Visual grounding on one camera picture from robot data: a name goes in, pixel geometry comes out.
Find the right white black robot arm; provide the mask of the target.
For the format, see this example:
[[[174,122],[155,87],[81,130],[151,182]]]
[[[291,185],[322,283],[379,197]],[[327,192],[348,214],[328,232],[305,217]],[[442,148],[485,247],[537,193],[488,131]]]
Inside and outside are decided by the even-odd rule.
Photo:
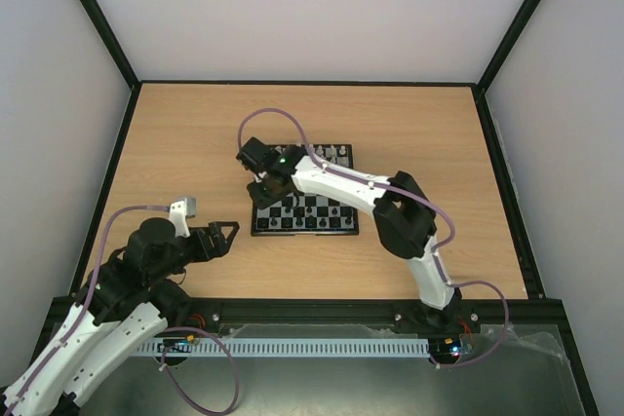
[[[363,173],[323,159],[306,145],[279,151],[255,137],[239,147],[237,160],[253,174],[247,189],[258,208],[290,194],[312,194],[370,216],[381,245],[407,261],[427,322],[444,330],[458,320],[456,291],[438,254],[436,217],[442,213],[411,175]]]

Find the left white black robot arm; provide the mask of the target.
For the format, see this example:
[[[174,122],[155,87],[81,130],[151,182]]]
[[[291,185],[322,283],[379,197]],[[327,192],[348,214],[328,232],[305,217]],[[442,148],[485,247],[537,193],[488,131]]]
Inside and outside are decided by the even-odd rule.
[[[188,332],[190,298],[172,281],[190,263],[227,254],[236,222],[181,232],[149,218],[95,269],[44,350],[3,394],[7,415],[76,414],[143,342],[170,328]]]

